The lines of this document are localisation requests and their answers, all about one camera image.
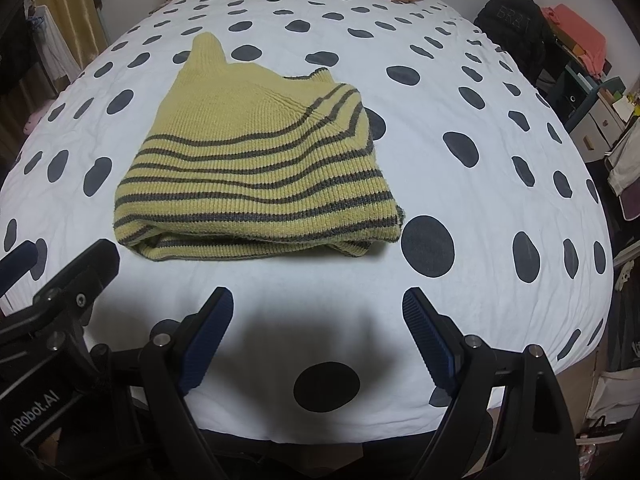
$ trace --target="red cloth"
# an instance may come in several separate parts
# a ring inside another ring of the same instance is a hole
[[[580,60],[591,75],[599,76],[607,55],[607,38],[565,4],[545,7],[542,13],[582,47],[586,54],[580,56]]]

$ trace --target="pink plush toy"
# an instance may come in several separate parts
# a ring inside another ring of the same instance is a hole
[[[31,134],[36,125],[40,122],[41,118],[43,118],[49,111],[49,108],[52,104],[53,99],[47,99],[46,101],[44,101],[43,105],[40,108],[38,108],[33,114],[29,116],[29,120],[22,129],[25,135]]]

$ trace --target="knit sweater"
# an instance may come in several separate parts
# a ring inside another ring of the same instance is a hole
[[[227,63],[209,33],[165,96],[115,195],[119,243],[151,260],[253,258],[398,240],[360,93],[321,68]]]

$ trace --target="white bedsheet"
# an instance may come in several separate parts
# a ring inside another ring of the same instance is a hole
[[[429,404],[433,381],[402,320],[411,286],[496,348],[542,345],[555,370],[594,349],[612,263],[593,183],[511,57],[436,0],[175,0],[124,34],[60,95],[2,188],[4,251],[26,239],[40,251],[7,313],[96,239],[114,239],[114,190],[199,31],[230,62],[257,56],[286,76],[324,63],[360,89],[406,212],[402,240],[361,258],[240,262],[153,263],[118,247],[120,274],[94,307],[89,345],[141,346],[156,322],[226,286],[234,318],[187,397],[193,416],[303,444],[437,427],[444,408]]]

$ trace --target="black backpack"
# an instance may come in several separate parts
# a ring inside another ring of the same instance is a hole
[[[545,43],[555,37],[533,0],[490,0],[474,25],[507,51],[525,77],[536,83],[545,62]]]

